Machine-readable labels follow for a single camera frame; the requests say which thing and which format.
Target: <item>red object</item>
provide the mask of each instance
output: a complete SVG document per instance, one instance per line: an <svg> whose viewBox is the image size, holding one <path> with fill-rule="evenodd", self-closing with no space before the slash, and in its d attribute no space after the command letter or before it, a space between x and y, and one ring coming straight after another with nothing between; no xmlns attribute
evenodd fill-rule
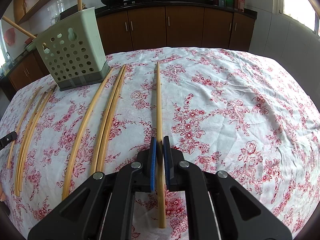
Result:
<svg viewBox="0 0 320 240"><path fill-rule="evenodd" d="M29 45L32 41L33 41L33 39L32 39L32 38L29 38L29 39L27 39L24 43L25 43L26 45Z"/></svg>
<svg viewBox="0 0 320 240"><path fill-rule="evenodd" d="M14 32L14 28L6 30L3 38L6 44L12 46L16 42L16 33Z"/></svg>

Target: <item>white tile wall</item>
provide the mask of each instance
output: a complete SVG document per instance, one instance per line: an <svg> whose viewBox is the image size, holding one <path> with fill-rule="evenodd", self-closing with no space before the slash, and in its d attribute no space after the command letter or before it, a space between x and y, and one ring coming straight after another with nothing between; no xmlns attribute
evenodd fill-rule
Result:
<svg viewBox="0 0 320 240"><path fill-rule="evenodd" d="M4 13L4 16L7 16L9 19L14 20L13 2L11 2L8 6L7 10ZM21 27L30 32L30 26L28 21L21 24ZM12 28L12 26L1 19L1 28L2 33L4 34L8 29ZM20 55L20 53L24 51L24 47L26 46L24 42L29 38L28 36L16 29L14 29L14 32L16 36L15 43L11 46L6 45L6 49L13 59L15 59L17 56Z"/></svg>
<svg viewBox="0 0 320 240"><path fill-rule="evenodd" d="M254 7L246 7L258 12L254 23L249 52L262 56L268 39L272 13Z"/></svg>
<svg viewBox="0 0 320 240"><path fill-rule="evenodd" d="M273 59L275 60L281 57L288 36L289 25L290 21L287 18L277 14L272 15L264 56L271 57L274 55L276 58Z"/></svg>

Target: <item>white tablecloth with red flowers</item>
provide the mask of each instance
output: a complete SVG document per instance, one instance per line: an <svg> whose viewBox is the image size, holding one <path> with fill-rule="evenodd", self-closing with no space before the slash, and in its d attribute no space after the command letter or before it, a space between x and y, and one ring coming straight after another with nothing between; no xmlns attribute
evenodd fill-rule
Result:
<svg viewBox="0 0 320 240"><path fill-rule="evenodd" d="M110 132L105 173L119 171L156 135L156 62L161 64L163 135L202 170L225 170L295 236L312 215L320 190L320 114L309 96L276 61L224 49L161 48L107 56L115 70L83 134L70 192L89 177L96 134L108 96L127 64ZM24 165L21 197L13 193L24 130L49 75L19 90L0 122L0 138L24 119L6 168L10 145L0 152L0 181L10 219L27 237L61 201L62 186L80 123L99 84L55 90L37 124ZM188 239L183 193L166 191L166 229L158 229L156 193L137 193L132 239Z"/></svg>

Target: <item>blue gripper pad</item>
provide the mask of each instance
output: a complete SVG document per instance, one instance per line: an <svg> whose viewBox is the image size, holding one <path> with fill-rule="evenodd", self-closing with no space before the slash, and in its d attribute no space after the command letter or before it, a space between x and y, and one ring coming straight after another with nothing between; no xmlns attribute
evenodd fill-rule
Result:
<svg viewBox="0 0 320 240"><path fill-rule="evenodd" d="M151 166L150 166L150 188L151 191L155 190L156 183L156 147L157 141L155 137L151 138L149 154L151 154Z"/></svg>

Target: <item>kitchen counter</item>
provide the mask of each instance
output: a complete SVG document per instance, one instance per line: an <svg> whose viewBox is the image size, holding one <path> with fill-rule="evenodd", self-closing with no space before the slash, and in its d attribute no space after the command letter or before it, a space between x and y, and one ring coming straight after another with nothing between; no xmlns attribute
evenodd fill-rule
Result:
<svg viewBox="0 0 320 240"><path fill-rule="evenodd" d="M257 19L257 12L249 9L244 9L240 12L236 9L223 8L212 4L212 0L126 0L121 4L113 6L103 6L95 9L96 17L102 17L115 12L121 12L130 9L139 9L146 7L166 6L166 5L186 5L186 6L201 6L227 12L236 12L245 16Z"/></svg>

